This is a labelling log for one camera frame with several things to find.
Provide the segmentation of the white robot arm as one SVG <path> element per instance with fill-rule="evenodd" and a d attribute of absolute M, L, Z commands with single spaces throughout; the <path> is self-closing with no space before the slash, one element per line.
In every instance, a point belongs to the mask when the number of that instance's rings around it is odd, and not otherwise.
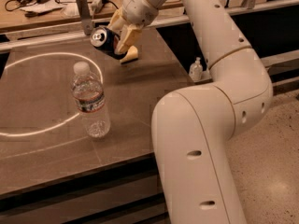
<path fill-rule="evenodd" d="M 108 26 L 123 53 L 166 0 L 122 0 Z M 263 63 L 219 0 L 181 0 L 212 77 L 155 106 L 151 133 L 172 224 L 247 224 L 225 143 L 256 125 L 272 101 Z"/>

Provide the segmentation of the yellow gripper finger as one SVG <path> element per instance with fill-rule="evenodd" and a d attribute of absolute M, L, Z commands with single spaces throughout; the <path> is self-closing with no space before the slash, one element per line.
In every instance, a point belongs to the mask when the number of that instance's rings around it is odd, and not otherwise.
<path fill-rule="evenodd" d="M 121 30 L 120 40 L 115 48 L 117 55 L 124 54 L 138 40 L 142 29 L 134 24 L 124 25 Z"/>
<path fill-rule="evenodd" d="M 126 19 L 123 17 L 122 8 L 119 8 L 114 12 L 113 16 L 111 17 L 111 20 L 107 28 L 119 35 L 125 24 Z"/>

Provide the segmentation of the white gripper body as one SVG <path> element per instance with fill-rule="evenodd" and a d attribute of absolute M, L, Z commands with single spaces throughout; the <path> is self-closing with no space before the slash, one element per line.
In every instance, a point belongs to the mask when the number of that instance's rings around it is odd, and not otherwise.
<path fill-rule="evenodd" d="M 150 25 L 158 15 L 151 0 L 122 0 L 122 15 L 134 25 Z"/>

